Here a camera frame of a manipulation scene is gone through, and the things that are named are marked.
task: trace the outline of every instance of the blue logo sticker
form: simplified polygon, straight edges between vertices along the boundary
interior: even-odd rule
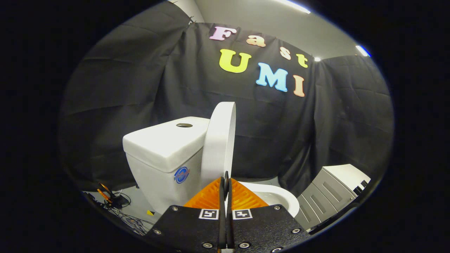
[[[186,178],[188,178],[189,172],[191,172],[190,169],[188,169],[186,167],[181,167],[175,172],[173,180],[175,180],[177,183],[181,184],[182,182],[184,182],[186,180]]]

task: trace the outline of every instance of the fabric backdrop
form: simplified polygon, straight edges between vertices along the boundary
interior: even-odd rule
[[[212,40],[217,26],[236,33]],[[266,46],[248,44],[249,35],[264,38]],[[245,71],[221,68],[221,49],[236,52],[234,66],[239,53],[251,55]],[[296,54],[305,56],[307,68]],[[287,71],[287,91],[257,84],[258,63]],[[304,79],[303,97],[293,92],[293,75]],[[58,134],[65,168],[82,190],[95,190],[98,182],[113,190],[136,185],[122,149],[125,134],[181,117],[210,118],[222,101],[236,102],[231,176],[238,180],[278,176],[298,196],[322,166],[351,163],[369,177],[386,167],[392,102],[369,57],[314,62],[271,35],[190,23],[176,5],[163,2],[106,35],[75,70]]]

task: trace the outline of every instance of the ceiling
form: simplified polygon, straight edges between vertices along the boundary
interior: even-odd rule
[[[358,43],[314,10],[307,14],[277,0],[178,0],[175,4],[196,22],[259,31],[321,59],[361,55]]]

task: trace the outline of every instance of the orange gripper pad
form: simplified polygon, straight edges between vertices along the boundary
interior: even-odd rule
[[[221,178],[217,178],[199,193],[193,196],[184,206],[187,208],[220,209],[219,188]]]
[[[258,197],[255,193],[243,186],[241,183],[233,178],[231,180],[231,209],[241,210],[250,208],[260,208],[269,206],[264,200]]]

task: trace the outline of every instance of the ceiling light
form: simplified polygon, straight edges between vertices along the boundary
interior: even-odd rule
[[[304,12],[304,13],[308,13],[308,14],[311,13],[311,11],[307,10],[305,7],[301,7],[301,6],[299,6],[299,5],[297,5],[297,4],[293,3],[293,2],[289,2],[288,0],[276,0],[276,1],[280,2],[282,4],[285,4],[285,5],[289,5],[292,8],[298,9],[298,10]]]
[[[370,56],[362,46],[357,45],[356,48],[363,54],[363,56]]]

